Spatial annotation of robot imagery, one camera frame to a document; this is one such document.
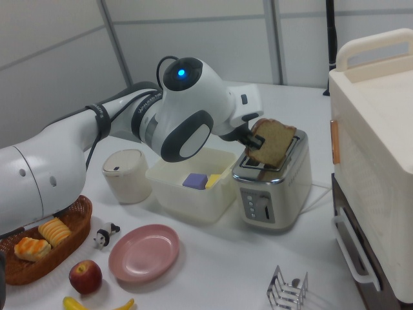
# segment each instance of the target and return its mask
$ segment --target white table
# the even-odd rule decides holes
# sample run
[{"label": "white table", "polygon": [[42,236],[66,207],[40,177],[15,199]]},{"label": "white table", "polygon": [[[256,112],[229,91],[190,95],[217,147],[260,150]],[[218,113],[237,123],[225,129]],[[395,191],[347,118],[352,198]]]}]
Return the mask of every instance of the white table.
[{"label": "white table", "polygon": [[[330,186],[333,172],[330,148],[330,99],[323,90],[259,85],[264,117],[276,118],[304,130],[309,136],[314,184]],[[243,146],[211,137],[206,146],[239,156]],[[44,278],[21,287],[7,286],[6,310],[62,309],[64,296],[73,296],[91,309],[113,309],[135,298],[134,309],[248,309],[271,310],[266,291],[277,265],[287,282],[308,272],[308,293],[303,309],[364,309],[363,302],[330,226],[333,217],[329,192],[311,211],[302,214],[284,233],[264,232],[248,226],[236,201],[213,225],[181,222],[167,214],[153,194],[142,203],[120,205],[111,193],[101,167],[109,155],[122,149],[139,149],[149,166],[159,157],[146,145],[108,137],[98,143],[82,192],[93,203],[92,229],[85,243]],[[325,189],[313,186],[306,205]],[[121,232],[108,247],[94,248],[99,226],[114,222]],[[173,228],[180,238],[175,264],[162,277],[146,285],[119,283],[108,269],[116,242],[129,231],[151,223]],[[96,261],[103,285],[92,296],[81,298],[68,281],[73,265]]]}]

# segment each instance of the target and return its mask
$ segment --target toast rack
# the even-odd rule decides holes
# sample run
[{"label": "toast rack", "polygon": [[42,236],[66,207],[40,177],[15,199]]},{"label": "toast rack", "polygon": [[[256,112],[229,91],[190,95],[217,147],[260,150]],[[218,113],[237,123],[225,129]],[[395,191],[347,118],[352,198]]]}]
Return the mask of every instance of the toast rack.
[{"label": "toast rack", "polygon": [[299,279],[293,279],[291,284],[284,281],[281,269],[277,265],[267,289],[268,300],[273,310],[276,307],[283,309],[301,310],[306,291],[308,291],[308,272],[305,274],[301,287],[298,287]]}]

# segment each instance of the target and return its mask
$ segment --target orange tag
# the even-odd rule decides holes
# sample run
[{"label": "orange tag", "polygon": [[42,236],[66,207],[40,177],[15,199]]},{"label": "orange tag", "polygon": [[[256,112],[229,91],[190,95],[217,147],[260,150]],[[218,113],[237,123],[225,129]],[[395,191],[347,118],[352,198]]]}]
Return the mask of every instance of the orange tag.
[{"label": "orange tag", "polygon": [[333,164],[340,163],[340,148],[338,141],[338,122],[330,121],[331,151],[333,153]]}]

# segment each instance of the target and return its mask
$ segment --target bread slice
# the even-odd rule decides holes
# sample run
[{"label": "bread slice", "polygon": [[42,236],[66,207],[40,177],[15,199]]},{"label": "bread slice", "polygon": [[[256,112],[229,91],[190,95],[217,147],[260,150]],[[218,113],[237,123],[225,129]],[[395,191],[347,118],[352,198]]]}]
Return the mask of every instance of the bread slice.
[{"label": "bread slice", "polygon": [[265,142],[259,150],[246,148],[245,154],[260,163],[279,168],[296,130],[297,128],[286,126],[275,119],[259,119],[251,131],[254,136],[263,137]]}]

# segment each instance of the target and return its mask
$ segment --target apple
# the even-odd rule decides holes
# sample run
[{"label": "apple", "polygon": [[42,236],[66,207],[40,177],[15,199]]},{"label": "apple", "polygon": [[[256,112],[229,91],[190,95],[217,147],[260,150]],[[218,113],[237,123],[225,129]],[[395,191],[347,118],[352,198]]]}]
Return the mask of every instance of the apple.
[{"label": "apple", "polygon": [[83,260],[69,272],[69,281],[82,295],[96,292],[102,284],[102,270],[93,260]]}]

